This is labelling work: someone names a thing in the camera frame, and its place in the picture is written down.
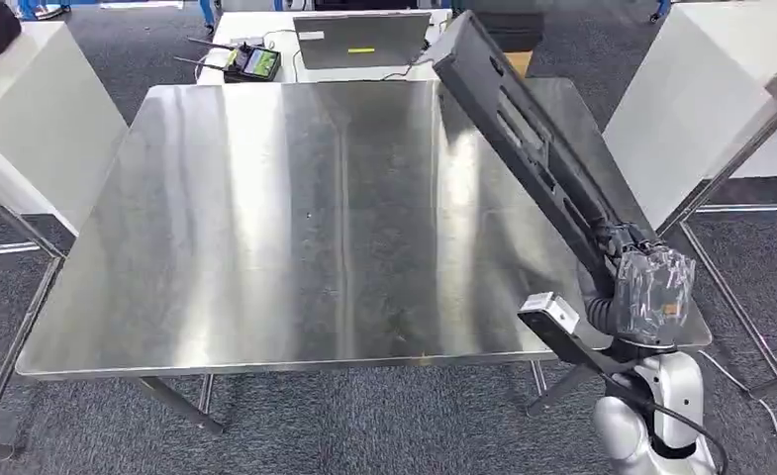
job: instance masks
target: white table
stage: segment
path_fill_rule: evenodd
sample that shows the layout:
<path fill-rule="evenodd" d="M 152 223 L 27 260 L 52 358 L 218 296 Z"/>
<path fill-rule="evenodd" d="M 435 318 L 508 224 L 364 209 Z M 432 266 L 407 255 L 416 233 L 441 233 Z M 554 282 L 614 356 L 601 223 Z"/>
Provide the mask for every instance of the white table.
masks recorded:
<path fill-rule="evenodd" d="M 777 0 L 673 7 L 604 130 L 654 228 L 774 118 L 776 73 Z M 777 176 L 777 131 L 733 176 Z"/>
<path fill-rule="evenodd" d="M 408 66 L 392 67 L 354 67 L 339 69 L 306 69 L 303 58 L 296 53 L 300 49 L 298 37 L 294 33 L 295 25 L 292 21 L 298 16 L 350 16 L 356 14 L 390 14 L 409 12 L 431 12 L 430 20 L 433 26 L 429 26 L 426 39 L 434 43 L 440 33 L 446 28 L 445 20 L 451 14 L 449 9 L 438 10 L 380 10 L 359 12 L 233 12 L 225 13 L 216 29 L 213 43 L 230 45 L 241 43 L 248 38 L 262 37 L 269 32 L 278 30 L 293 30 L 292 32 L 271 33 L 265 37 L 266 44 L 274 42 L 274 50 L 281 52 L 280 70 L 277 72 L 275 82 L 319 82 L 319 81 L 350 81 L 359 79 L 381 79 L 394 72 L 404 72 Z M 205 59 L 208 64 L 224 65 L 228 52 L 224 49 L 213 49 Z M 197 84 L 224 84 L 222 72 L 210 68 L 202 68 Z M 405 76 L 406 80 L 437 79 L 437 75 L 429 64 L 421 64 L 412 67 Z"/>
<path fill-rule="evenodd" d="M 128 127 L 63 22 L 22 27 L 0 55 L 0 201 L 77 235 Z"/>

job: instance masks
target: plastic bag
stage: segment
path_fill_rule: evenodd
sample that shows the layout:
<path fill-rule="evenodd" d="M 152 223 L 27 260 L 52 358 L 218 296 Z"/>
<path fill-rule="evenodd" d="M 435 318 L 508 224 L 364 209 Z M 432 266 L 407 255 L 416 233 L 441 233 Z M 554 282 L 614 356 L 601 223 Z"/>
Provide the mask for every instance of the plastic bag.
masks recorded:
<path fill-rule="evenodd" d="M 674 344 L 688 316 L 694 259 L 666 246 L 621 259 L 613 307 L 617 336 L 656 346 Z"/>

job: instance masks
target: blue chair leg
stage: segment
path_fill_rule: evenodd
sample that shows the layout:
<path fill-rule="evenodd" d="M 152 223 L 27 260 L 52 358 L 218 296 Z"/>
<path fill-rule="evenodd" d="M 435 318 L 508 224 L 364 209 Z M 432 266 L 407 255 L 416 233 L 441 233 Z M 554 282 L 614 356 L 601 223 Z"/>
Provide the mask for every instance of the blue chair leg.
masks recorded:
<path fill-rule="evenodd" d="M 660 18 L 667 15 L 668 10 L 671 8 L 671 0 L 657 0 L 659 7 L 656 9 L 656 13 L 650 15 L 650 23 L 656 23 Z"/>
<path fill-rule="evenodd" d="M 18 10 L 21 10 L 21 18 L 24 20 L 37 20 L 30 0 L 18 0 Z"/>
<path fill-rule="evenodd" d="M 213 26 L 216 19 L 213 18 L 213 10 L 210 8 L 210 0 L 199 0 L 199 6 L 202 7 L 202 14 L 205 17 L 205 25 Z"/>

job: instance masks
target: black cable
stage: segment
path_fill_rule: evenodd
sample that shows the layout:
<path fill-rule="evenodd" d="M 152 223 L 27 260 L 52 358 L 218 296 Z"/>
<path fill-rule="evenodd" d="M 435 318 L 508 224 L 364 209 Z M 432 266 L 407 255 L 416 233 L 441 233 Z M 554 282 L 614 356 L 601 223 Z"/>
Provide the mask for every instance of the black cable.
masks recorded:
<path fill-rule="evenodd" d="M 385 79 L 388 79 L 389 77 L 393 77 L 393 76 L 406 77 L 408 75 L 408 73 L 411 72 L 411 70 L 412 70 L 412 68 L 414 66 L 419 66 L 421 64 L 426 64 L 427 62 L 432 62 L 432 60 L 431 59 L 426 59 L 426 60 L 423 60 L 423 61 L 420 61 L 420 62 L 412 62 L 411 64 L 409 64 L 409 67 L 407 67 L 405 71 L 403 71 L 403 72 L 392 72 L 391 74 L 388 74 L 387 76 L 385 76 L 382 79 L 380 79 L 380 81 L 384 81 Z"/>
<path fill-rule="evenodd" d="M 694 421 L 686 418 L 685 416 L 677 413 L 676 411 L 674 411 L 672 409 L 668 409 L 668 408 L 662 406 L 661 404 L 657 404 L 657 403 L 655 403 L 653 401 L 649 401 L 647 399 L 644 399 L 642 396 L 636 394 L 632 389 L 630 389 L 630 388 L 626 387 L 625 385 L 619 383 L 618 381 L 613 379 L 612 376 L 610 376 L 608 374 L 599 373 L 599 376 L 601 376 L 604 379 L 604 381 L 606 381 L 607 383 L 612 384 L 616 388 L 622 390 L 622 392 L 626 393 L 627 394 L 627 398 L 630 399 L 631 401 L 633 401 L 634 403 L 639 404 L 640 406 L 645 406 L 646 408 L 648 408 L 648 409 L 650 409 L 652 411 L 658 411 L 658 412 L 664 414 L 665 416 L 669 416 L 669 417 L 671 417 L 673 419 L 676 419 L 680 423 L 688 426 L 689 428 L 692 428 L 692 429 L 696 430 L 697 432 L 701 433 L 703 435 L 703 437 L 705 437 L 708 440 L 710 440 L 715 445 L 715 447 L 718 448 L 718 452 L 721 453 L 721 469 L 718 471 L 718 475 L 726 475 L 727 470 L 728 470 L 728 454 L 727 454 L 727 450 L 724 447 L 724 445 L 717 438 L 715 438 L 712 435 L 711 432 L 706 430 L 705 427 L 695 423 Z"/>

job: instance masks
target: gray carpet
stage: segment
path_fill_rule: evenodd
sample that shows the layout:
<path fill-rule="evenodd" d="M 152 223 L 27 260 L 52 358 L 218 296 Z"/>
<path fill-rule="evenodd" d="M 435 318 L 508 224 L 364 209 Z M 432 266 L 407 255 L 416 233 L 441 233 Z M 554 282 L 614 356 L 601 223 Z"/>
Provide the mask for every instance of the gray carpet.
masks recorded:
<path fill-rule="evenodd" d="M 530 74 L 571 77 L 603 126 L 656 32 L 644 23 L 653 3 L 567 5 L 549 15 Z M 182 41 L 203 33 L 191 7 L 76 9 L 68 24 L 129 121 L 151 85 L 191 82 L 190 69 L 170 59 L 199 52 Z M 731 183 L 721 199 L 771 198 L 777 199 L 777 180 Z M 39 225 L 57 240 L 69 239 L 53 220 Z M 693 226 L 777 351 L 777 215 L 697 217 Z M 0 227 L 0 240 L 7 239 L 14 237 Z M 672 242 L 686 245 L 680 237 Z M 0 257 L 0 360 L 42 263 L 38 255 Z M 695 296 L 715 334 L 711 355 L 752 383 L 767 378 L 704 272 Z M 707 362 L 701 366 L 706 425 L 727 446 L 731 473 L 777 474 L 777 443 L 765 413 Z M 543 367 L 549 383 L 567 369 Z M 0 474 L 609 474 L 590 422 L 602 385 L 592 381 L 527 418 L 531 381 L 525 364 L 220 377 L 212 410 L 228 427 L 213 437 L 128 381 L 16 377 L 0 411 L 0 439 L 18 441 L 24 452 L 0 462 Z M 168 382 L 189 397 L 199 390 L 198 378 Z M 777 397 L 770 402 L 777 411 Z"/>

